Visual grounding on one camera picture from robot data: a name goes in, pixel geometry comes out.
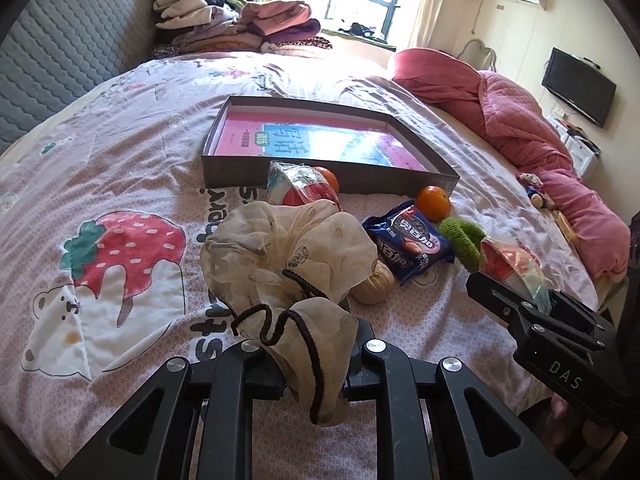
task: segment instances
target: headboard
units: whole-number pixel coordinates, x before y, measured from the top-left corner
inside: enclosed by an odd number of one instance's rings
[[[0,154],[89,90],[148,60],[153,0],[31,0],[0,44]]]

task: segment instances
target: green strawberry leaf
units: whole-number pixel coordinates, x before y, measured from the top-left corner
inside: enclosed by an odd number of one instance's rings
[[[73,280],[82,278],[84,266],[92,264],[98,255],[95,243],[106,231],[106,227],[96,224],[95,220],[84,222],[78,236],[63,244],[66,253],[60,258],[60,269],[70,269]]]

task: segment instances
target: screw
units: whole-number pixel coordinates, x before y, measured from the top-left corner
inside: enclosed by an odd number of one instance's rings
[[[170,372],[179,372],[184,368],[184,366],[184,359],[180,359],[179,357],[174,357],[166,363],[166,369]]]
[[[367,350],[369,352],[379,353],[383,352],[386,348],[386,343],[384,341],[380,341],[380,339],[370,339],[367,341],[366,345]]]
[[[442,367],[447,372],[459,372],[462,369],[462,363],[460,359],[456,359],[455,357],[447,357],[442,360]]]
[[[253,341],[252,339],[246,339],[240,343],[240,348],[244,352],[247,352],[249,354],[251,352],[255,352],[258,348],[260,348],[260,345],[258,345],[258,343]]]

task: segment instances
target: blue snack wrapper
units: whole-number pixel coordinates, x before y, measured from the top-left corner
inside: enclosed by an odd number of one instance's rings
[[[455,259],[449,241],[418,211],[413,200],[384,216],[367,218],[362,227],[401,284],[426,272],[435,262],[453,263]]]

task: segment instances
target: power outlet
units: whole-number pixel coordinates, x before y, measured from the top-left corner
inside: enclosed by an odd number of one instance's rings
[[[569,114],[560,105],[556,105],[551,108],[551,115],[560,117],[563,120],[567,120],[569,118]]]

